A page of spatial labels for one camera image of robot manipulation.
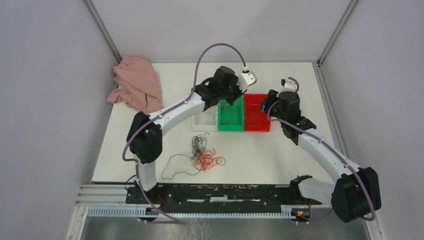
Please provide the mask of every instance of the metal frame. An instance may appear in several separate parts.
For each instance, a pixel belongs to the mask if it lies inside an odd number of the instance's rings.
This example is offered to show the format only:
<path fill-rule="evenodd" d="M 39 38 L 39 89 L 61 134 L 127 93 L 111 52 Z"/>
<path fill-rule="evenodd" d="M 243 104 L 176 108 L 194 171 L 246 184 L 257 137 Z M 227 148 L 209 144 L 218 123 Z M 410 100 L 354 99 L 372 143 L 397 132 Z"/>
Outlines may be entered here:
<path fill-rule="evenodd" d="M 92 0 L 82 0 L 86 5 L 90 15 L 92 16 L 95 24 L 103 35 L 106 43 L 109 46 L 110 51 L 115 57 L 116 61 L 119 63 L 122 60 L 121 55 L 119 54 L 118 49 L 116 48 L 109 32 L 107 31 L 99 13 L 97 12 Z M 333 140 L 335 147 L 340 150 L 345 156 L 352 159 L 349 154 L 349 149 L 347 147 L 344 134 L 340 125 L 340 121 L 337 115 L 337 111 L 333 105 L 331 91 L 327 86 L 326 79 L 324 77 L 322 71 L 322 64 L 325 61 L 328 53 L 330 52 L 334 42 L 337 40 L 340 35 L 342 29 L 345 27 L 346 22 L 357 6 L 359 0 L 351 0 L 346 10 L 344 11 L 340 21 L 338 22 L 334 32 L 332 33 L 328 43 L 326 44 L 322 54 L 317 60 L 310 61 L 300 61 L 300 62 L 311 62 L 313 69 L 315 71 L 315 76 L 318 81 L 318 87 L 321 93 L 322 101 L 324 102 L 325 113 L 329 117 L 329 125 L 331 128 L 331 133 L 333 134 Z M 82 185 L 78 194 L 78 198 L 76 200 L 75 209 L 72 215 L 72 219 L 69 225 L 69 229 L 66 235 L 67 240 L 79 240 L 82 237 L 84 225 L 87 219 L 87 216 L 90 216 L 94 213 L 98 214 L 99 211 L 95 210 L 108 210 L 107 214 L 109 215 L 127 215 L 127 217 L 134 217 L 134 214 L 142 215 L 144 214 L 143 210 L 145 210 L 149 205 L 146 204 L 126 204 L 126 196 L 127 191 L 125 190 L 123 185 Z M 304 205 L 291 205 L 291 206 L 281 206 L 282 212 L 288 210 L 289 208 L 304 208 Z M 328 208 L 326 205 L 317 205 L 314 208 Z M 114 212 L 114 210 L 127 210 L 126 212 Z M 368 228 L 368 232 L 370 238 L 372 240 L 382 240 L 382 234 L 380 232 L 380 227 L 377 219 L 375 221 L 366 222 L 366 226 Z"/>
<path fill-rule="evenodd" d="M 328 40 L 327 44 L 324 47 L 324 50 L 321 53 L 321 56 L 319 56 L 318 59 L 318 65 L 321 66 L 323 62 L 326 60 L 327 55 L 329 54 L 331 48 L 333 47 L 334 42 L 338 38 L 340 32 L 345 27 L 346 22 L 349 20 L 351 14 L 355 10 L 355 7 L 357 6 L 359 0 L 350 0 L 349 5 L 347 5 L 346 10 L 344 10 L 343 15 L 341 16 L 340 21 L 338 21 L 337 26 L 335 27 L 333 33 L 331 34 L 330 39 Z"/>

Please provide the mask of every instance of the white table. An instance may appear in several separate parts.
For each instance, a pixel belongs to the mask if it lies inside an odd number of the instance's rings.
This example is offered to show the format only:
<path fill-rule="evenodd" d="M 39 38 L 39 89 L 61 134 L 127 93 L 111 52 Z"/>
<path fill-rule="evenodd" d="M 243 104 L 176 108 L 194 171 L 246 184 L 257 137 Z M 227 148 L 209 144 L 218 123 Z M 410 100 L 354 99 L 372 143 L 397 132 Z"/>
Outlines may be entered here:
<path fill-rule="evenodd" d="M 213 76 L 219 66 L 227 66 L 236 74 L 242 70 L 241 63 L 201 63 L 197 83 Z M 312 120 L 322 134 L 333 143 L 324 104 L 319 91 L 313 66 L 310 62 L 247 63 L 257 76 L 257 83 L 249 88 L 249 93 L 268 93 L 270 89 L 279 90 L 281 79 L 290 75 L 300 84 L 300 108 L 302 115 Z M 169 106 L 187 94 L 192 85 L 194 63 L 156 63 L 163 104 Z M 135 164 L 124 162 L 121 158 L 126 137 L 137 112 L 124 103 L 113 106 L 107 125 L 103 144 L 92 177 L 93 182 L 125 182 L 135 174 Z M 288 184 L 301 175 L 312 175 L 316 179 L 332 183 L 330 176 L 304 150 L 284 136 L 280 124 L 271 123 L 270 132 L 211 132 L 207 136 L 207 148 L 216 150 L 216 156 L 226 159 L 224 166 L 215 166 L 195 176 L 180 173 L 172 180 L 162 180 L 170 156 L 175 154 L 191 155 L 191 141 L 200 132 L 192 130 L 189 117 L 163 137 L 163 152 L 156 160 L 156 178 L 162 183 L 201 183 L 201 184 Z M 127 158 L 132 158 L 128 150 Z M 171 159 L 163 176 L 187 171 L 196 173 L 192 162 L 184 156 Z"/>

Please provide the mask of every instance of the black cable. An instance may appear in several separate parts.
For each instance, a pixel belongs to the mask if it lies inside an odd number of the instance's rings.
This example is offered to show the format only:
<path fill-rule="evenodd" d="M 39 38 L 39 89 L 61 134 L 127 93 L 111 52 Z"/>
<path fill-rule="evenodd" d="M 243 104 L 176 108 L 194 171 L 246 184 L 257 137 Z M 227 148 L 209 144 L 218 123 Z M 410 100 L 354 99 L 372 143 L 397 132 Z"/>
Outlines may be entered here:
<path fill-rule="evenodd" d="M 165 169 L 162 171 L 162 174 L 161 174 L 161 176 L 160 176 L 160 178 L 162 178 L 162 180 L 171 180 L 171 179 L 173 179 L 173 178 L 174 178 L 174 176 L 175 176 L 175 175 L 177 175 L 177 174 L 182 174 L 182 173 L 185 173 L 185 174 L 190 175 L 190 176 L 196 176 L 198 173 L 200 173 L 200 170 L 199 170 L 198 172 L 196 172 L 195 174 L 191 174 L 191 173 L 188 173 L 188 172 L 186 172 L 186 171 L 179 171 L 179 172 L 174 173 L 174 174 L 172 175 L 172 177 L 171 177 L 171 178 L 164 178 L 164 172 L 165 172 L 165 170 L 168 168 L 168 165 L 170 164 L 171 159 L 172 159 L 173 157 L 175 157 L 175 156 L 178 156 L 178 155 L 186 156 L 186 157 L 188 157 L 189 159 L 191 159 L 191 157 L 190 157 L 189 155 L 180 154 L 180 153 L 178 153 L 178 154 L 175 154 L 175 155 L 171 156 L 171 157 L 169 158 L 169 160 L 168 160 L 168 163 L 166 164 Z"/>
<path fill-rule="evenodd" d="M 127 191 L 128 191 L 127 184 L 128 184 L 128 182 L 129 182 L 131 179 L 133 179 L 133 178 L 135 178 L 135 177 L 137 177 L 137 175 L 133 175 L 132 177 L 128 178 L 128 180 L 125 182 L 125 185 L 123 186 L 123 188 L 124 188 L 125 190 L 127 190 Z"/>

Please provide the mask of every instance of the pink towel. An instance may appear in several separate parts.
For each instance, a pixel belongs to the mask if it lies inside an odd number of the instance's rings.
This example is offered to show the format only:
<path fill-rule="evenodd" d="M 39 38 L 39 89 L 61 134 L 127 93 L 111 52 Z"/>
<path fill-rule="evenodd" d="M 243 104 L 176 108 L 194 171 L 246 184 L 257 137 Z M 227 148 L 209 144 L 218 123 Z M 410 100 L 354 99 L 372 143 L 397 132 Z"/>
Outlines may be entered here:
<path fill-rule="evenodd" d="M 161 83 L 149 61 L 138 56 L 124 56 L 113 71 L 116 73 L 114 80 L 120 88 L 107 97 L 107 102 L 117 104 L 124 101 L 128 107 L 145 114 L 164 108 Z"/>

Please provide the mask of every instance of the gray wall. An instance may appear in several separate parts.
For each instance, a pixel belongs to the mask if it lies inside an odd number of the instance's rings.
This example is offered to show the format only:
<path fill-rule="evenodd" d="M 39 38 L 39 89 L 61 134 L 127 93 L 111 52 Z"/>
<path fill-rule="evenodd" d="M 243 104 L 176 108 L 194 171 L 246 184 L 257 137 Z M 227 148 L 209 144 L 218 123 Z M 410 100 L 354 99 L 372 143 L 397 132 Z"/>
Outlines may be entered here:
<path fill-rule="evenodd" d="M 233 44 L 247 61 L 316 60 L 350 0 L 92 0 L 119 53 L 196 62 Z M 209 62 L 238 62 L 211 50 Z"/>
<path fill-rule="evenodd" d="M 388 240 L 423 239 L 424 1 L 362 0 L 324 73 L 353 159 L 379 174 Z"/>
<path fill-rule="evenodd" d="M 81 0 L 0 1 L 0 56 L 0 239 L 63 239 L 114 59 Z"/>

